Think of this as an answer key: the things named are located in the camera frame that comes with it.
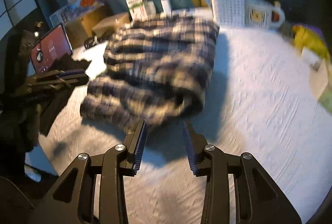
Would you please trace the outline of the white printed mug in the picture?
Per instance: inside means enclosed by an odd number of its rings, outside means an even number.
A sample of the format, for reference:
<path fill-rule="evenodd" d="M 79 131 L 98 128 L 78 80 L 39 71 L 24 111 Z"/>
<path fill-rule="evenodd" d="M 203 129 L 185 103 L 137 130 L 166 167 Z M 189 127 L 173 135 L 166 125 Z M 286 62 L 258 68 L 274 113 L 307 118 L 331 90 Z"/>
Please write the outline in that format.
<path fill-rule="evenodd" d="M 245 25 L 278 29 L 285 22 L 285 13 L 265 0 L 245 0 Z"/>

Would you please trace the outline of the cardboard box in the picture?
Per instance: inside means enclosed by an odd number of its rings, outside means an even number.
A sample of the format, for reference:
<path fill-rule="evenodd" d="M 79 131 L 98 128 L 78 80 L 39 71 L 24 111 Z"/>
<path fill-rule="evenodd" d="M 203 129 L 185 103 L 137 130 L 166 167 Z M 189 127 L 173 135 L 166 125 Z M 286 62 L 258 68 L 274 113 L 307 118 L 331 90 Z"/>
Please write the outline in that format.
<path fill-rule="evenodd" d="M 73 49 L 84 45 L 84 41 L 92 37 L 92 28 L 101 20 L 113 14 L 108 5 L 96 8 L 94 11 L 86 12 L 76 20 L 69 21 L 65 25 L 67 37 Z"/>

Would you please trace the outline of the green white milk carton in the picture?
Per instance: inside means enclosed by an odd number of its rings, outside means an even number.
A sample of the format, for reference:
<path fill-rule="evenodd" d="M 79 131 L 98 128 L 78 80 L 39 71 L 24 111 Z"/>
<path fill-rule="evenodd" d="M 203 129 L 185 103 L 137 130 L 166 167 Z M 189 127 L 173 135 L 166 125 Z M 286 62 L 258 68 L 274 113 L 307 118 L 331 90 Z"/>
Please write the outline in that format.
<path fill-rule="evenodd" d="M 126 0 L 126 4 L 133 21 L 143 20 L 149 16 L 156 15 L 156 8 L 153 1 Z"/>

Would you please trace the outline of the blue plaid pants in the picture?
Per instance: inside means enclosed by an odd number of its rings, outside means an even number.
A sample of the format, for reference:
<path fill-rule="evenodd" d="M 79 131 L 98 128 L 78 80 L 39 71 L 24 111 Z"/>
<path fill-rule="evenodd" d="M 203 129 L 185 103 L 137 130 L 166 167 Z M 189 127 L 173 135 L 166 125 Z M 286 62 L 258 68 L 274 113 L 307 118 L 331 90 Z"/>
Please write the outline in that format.
<path fill-rule="evenodd" d="M 105 70 L 89 82 L 83 118 L 126 134 L 150 130 L 205 106 L 219 26 L 211 19 L 155 15 L 120 28 L 108 41 Z"/>

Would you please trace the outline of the white textured table cloth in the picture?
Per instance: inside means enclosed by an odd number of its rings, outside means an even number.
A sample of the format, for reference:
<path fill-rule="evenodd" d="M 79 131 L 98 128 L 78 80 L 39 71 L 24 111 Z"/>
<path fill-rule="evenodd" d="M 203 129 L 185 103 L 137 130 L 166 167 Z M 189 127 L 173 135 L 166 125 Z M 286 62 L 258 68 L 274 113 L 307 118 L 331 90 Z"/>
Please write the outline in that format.
<path fill-rule="evenodd" d="M 252 153 L 303 223 L 331 189 L 331 114 L 310 88 L 311 69 L 274 31 L 220 29 L 205 107 L 190 120 L 225 153 Z M 206 179 L 193 175 L 173 120 L 149 135 L 140 170 L 124 180 L 130 223 L 199 223 Z"/>

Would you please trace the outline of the black cloth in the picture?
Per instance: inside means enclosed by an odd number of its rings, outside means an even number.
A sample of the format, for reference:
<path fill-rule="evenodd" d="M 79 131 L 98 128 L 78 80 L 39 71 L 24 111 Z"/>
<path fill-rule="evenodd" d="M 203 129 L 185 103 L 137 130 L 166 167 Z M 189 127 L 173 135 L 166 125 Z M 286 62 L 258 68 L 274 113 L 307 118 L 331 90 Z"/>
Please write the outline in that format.
<path fill-rule="evenodd" d="M 91 61 L 85 59 L 74 60 L 69 54 L 63 55 L 60 59 L 56 59 L 47 72 L 62 71 L 66 73 L 84 73 L 90 66 Z"/>

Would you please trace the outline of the brown lidded plastic box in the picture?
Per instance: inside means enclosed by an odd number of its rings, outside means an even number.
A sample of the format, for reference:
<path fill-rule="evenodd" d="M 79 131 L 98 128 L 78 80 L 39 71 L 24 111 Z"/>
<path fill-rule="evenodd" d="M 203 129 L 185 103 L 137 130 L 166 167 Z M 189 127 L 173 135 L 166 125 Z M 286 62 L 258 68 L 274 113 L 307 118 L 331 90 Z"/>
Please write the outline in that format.
<path fill-rule="evenodd" d="M 120 27 L 128 23 L 130 23 L 129 13 L 118 13 L 116 15 L 102 19 L 99 23 L 93 26 L 92 34 L 93 36 L 96 35 L 99 38 L 105 34 L 111 35 L 115 33 Z"/>

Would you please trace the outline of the yellow cloth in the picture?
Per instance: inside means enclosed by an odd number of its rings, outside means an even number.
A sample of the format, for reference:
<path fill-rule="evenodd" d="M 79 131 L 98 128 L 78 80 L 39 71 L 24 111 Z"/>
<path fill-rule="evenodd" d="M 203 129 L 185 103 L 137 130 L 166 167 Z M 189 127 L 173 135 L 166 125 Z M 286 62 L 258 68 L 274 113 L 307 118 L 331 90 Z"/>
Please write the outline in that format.
<path fill-rule="evenodd" d="M 321 59 L 330 61 L 330 53 L 317 33 L 302 25 L 292 26 L 294 46 L 301 52 L 304 47 L 316 53 Z"/>

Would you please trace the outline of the tablet with red screen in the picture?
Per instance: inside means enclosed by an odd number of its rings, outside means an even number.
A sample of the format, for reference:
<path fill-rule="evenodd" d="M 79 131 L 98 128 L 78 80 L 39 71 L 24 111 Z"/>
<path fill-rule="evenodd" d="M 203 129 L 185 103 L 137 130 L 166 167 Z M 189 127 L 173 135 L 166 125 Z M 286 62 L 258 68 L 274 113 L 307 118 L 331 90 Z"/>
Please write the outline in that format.
<path fill-rule="evenodd" d="M 61 59 L 65 54 L 72 55 L 73 50 L 64 25 L 59 24 L 38 40 L 32 48 L 30 60 L 34 72 L 48 71 L 55 60 Z"/>

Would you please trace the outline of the small white printed box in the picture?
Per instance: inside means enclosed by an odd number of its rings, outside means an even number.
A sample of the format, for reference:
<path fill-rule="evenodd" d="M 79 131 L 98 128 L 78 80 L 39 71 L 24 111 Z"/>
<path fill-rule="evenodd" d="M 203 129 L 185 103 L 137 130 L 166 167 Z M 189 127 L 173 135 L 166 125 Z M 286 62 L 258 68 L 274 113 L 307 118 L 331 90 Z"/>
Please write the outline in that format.
<path fill-rule="evenodd" d="M 78 11 L 72 5 L 66 5 L 51 14 L 49 19 L 53 27 L 58 24 L 67 24 L 78 17 Z"/>

